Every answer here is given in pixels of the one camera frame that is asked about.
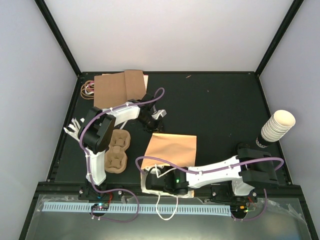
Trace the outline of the yellow paper takeout bag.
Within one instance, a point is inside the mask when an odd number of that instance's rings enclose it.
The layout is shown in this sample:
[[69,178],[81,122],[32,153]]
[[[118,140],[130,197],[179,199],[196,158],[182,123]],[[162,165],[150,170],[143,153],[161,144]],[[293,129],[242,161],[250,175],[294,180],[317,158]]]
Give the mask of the yellow paper takeout bag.
[[157,180],[167,177],[176,168],[162,162],[166,160],[179,167],[194,167],[197,152],[197,137],[195,135],[153,133],[147,146],[144,158],[142,159],[141,169],[145,172],[140,175],[141,190],[143,193],[156,195],[158,197],[155,212],[163,221],[169,221],[178,210],[179,198],[176,196],[176,204],[170,217],[164,218],[160,212],[158,204],[161,197],[173,197],[172,193],[164,190],[147,189],[147,177],[155,175]]

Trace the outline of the cardboard cup carrier stack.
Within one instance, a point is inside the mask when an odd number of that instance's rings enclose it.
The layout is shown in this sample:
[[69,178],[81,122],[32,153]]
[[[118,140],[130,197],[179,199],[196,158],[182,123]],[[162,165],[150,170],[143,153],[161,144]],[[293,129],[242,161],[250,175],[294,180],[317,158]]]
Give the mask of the cardboard cup carrier stack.
[[131,135],[127,130],[114,129],[104,155],[104,170],[107,173],[120,174],[127,167],[128,157],[126,150],[129,148]]

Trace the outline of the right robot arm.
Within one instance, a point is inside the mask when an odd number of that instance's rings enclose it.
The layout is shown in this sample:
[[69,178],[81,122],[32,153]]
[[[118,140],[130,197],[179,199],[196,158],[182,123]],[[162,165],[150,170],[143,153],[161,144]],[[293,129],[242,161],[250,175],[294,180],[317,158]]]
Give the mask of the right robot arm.
[[159,197],[192,198],[195,189],[229,182],[228,198],[238,202],[255,188],[278,186],[276,171],[283,164],[282,158],[250,148],[239,148],[235,156],[203,166],[182,167],[161,160],[142,171],[141,190]]

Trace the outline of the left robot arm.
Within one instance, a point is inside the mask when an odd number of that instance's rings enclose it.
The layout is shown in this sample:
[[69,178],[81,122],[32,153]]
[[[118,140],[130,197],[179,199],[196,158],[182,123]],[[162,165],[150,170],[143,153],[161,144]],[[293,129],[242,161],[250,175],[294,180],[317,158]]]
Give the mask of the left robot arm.
[[124,104],[100,109],[92,107],[84,119],[77,137],[85,153],[86,179],[91,183],[89,193],[97,200],[108,192],[105,172],[105,152],[112,140],[114,128],[131,120],[138,120],[151,132],[162,128],[162,119],[167,114],[164,109],[155,111],[155,103],[163,97],[146,94],[142,99],[131,99]]

